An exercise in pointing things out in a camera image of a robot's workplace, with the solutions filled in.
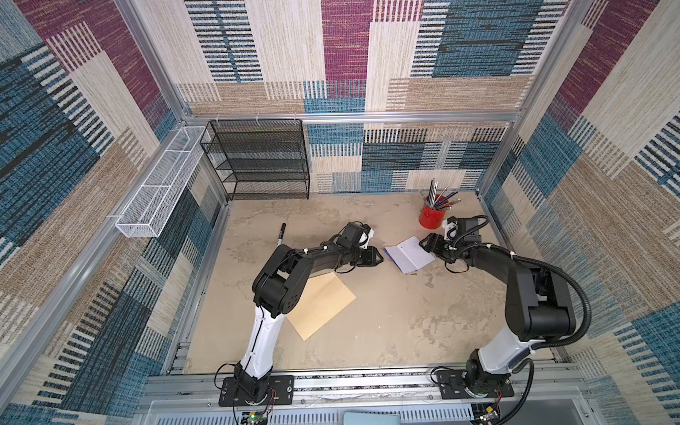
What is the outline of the white letter paper blue border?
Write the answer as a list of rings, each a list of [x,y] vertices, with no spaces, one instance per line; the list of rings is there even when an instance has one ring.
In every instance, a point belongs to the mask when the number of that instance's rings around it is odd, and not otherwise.
[[[414,274],[436,259],[420,246],[417,237],[409,237],[400,244],[387,246],[384,251],[403,274]]]

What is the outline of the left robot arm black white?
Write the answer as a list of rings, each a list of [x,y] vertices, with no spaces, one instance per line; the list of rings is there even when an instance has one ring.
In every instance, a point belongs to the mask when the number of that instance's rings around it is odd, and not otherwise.
[[[234,366],[235,394],[260,402],[272,393],[269,383],[274,349],[286,315],[302,298],[309,278],[340,267],[376,267],[384,258],[370,244],[374,230],[350,221],[320,245],[294,249],[279,244],[253,282],[255,320],[244,356]]]

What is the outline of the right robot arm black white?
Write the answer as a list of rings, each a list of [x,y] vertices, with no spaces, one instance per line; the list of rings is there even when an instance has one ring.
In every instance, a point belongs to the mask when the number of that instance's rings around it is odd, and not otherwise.
[[[505,325],[467,359],[461,380],[467,395],[495,394],[538,350],[572,345],[593,321],[593,308],[577,281],[560,267],[521,256],[481,239],[488,217],[453,218],[444,234],[431,233],[419,246],[444,262],[461,261],[506,285]]]

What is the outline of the tan manila envelope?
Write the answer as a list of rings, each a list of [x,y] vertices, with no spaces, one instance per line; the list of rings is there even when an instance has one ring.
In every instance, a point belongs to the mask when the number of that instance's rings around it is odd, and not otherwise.
[[[311,277],[287,320],[303,341],[331,321],[356,299],[337,274]]]

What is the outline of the red pen cup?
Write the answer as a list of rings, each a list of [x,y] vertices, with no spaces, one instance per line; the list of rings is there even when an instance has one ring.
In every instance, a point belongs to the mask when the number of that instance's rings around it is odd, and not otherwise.
[[[418,221],[423,228],[427,230],[437,229],[441,226],[447,210],[437,209],[430,205],[428,198],[423,200],[423,208],[421,209]]]

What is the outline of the pens in red cup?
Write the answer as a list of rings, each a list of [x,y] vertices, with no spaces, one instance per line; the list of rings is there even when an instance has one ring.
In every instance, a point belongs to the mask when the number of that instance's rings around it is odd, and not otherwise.
[[[432,179],[428,193],[424,196],[424,206],[433,211],[444,211],[448,209],[453,203],[453,198],[459,192],[456,189],[439,189],[438,181]]]

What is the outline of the black and white marker pen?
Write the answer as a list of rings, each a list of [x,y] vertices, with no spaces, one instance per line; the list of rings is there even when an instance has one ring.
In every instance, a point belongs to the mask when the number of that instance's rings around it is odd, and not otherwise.
[[[286,230],[286,223],[282,223],[281,228],[279,230],[278,238],[277,238],[277,246],[280,246],[283,244],[283,238],[285,235],[285,230]]]

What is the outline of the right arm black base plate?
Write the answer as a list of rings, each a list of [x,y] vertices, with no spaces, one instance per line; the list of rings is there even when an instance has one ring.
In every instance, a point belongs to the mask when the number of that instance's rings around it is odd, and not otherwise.
[[[443,400],[466,400],[471,398],[512,398],[515,390],[510,375],[489,375],[481,373],[478,377],[468,377],[463,369],[439,368],[432,377],[439,385]]]

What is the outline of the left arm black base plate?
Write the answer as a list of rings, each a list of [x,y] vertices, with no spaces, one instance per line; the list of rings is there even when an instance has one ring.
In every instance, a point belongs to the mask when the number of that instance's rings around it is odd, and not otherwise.
[[[219,407],[265,407],[292,404],[294,375],[268,375],[255,380],[249,375],[226,377],[221,386]]]

